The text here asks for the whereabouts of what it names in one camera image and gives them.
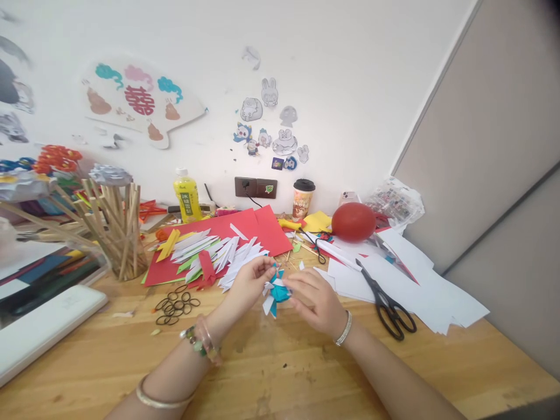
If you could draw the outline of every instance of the desk surface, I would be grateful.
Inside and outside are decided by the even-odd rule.
[[[290,260],[296,267],[300,260],[307,267],[317,264],[303,248]],[[286,269],[294,271],[289,264]],[[201,301],[198,310],[174,326],[156,326],[159,315],[151,309],[179,285],[144,288],[139,280],[117,283],[111,275],[95,283],[109,297],[108,306],[0,389],[0,417],[103,418],[178,343],[180,330],[223,299],[216,286],[194,292]],[[486,320],[467,329],[452,326],[446,337],[416,320],[418,332],[397,342],[374,305],[343,297],[341,302],[467,418],[560,393],[560,383]],[[130,310],[134,318],[113,318]],[[162,332],[151,336],[156,328]],[[279,305],[277,320],[265,317],[257,303],[226,338],[222,352],[225,364],[201,383],[189,418],[388,418],[353,359],[286,303]]]

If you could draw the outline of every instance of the red balloon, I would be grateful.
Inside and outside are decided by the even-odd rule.
[[[346,242],[366,240],[373,234],[377,223],[373,210],[355,202],[341,205],[332,219],[332,233]]]

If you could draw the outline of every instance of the bottle cap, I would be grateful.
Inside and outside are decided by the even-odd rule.
[[[313,181],[306,180],[303,178],[300,178],[297,181],[295,181],[293,187],[296,190],[300,190],[300,191],[306,191],[306,192],[315,191],[315,184],[313,183]]]
[[[187,168],[177,168],[175,170],[175,173],[179,176],[182,176],[182,177],[187,177],[188,176]]]

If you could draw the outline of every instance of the power outlet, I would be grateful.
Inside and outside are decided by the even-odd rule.
[[[258,198],[276,198],[276,190],[278,181],[257,179],[257,197]]]
[[[256,197],[257,179],[235,177],[235,196],[236,197]]]

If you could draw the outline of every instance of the red character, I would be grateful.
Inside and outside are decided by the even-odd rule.
[[[153,109],[156,107],[152,95],[146,92],[146,89],[142,87],[135,88],[127,86],[124,98],[132,109],[140,115],[152,115]]]

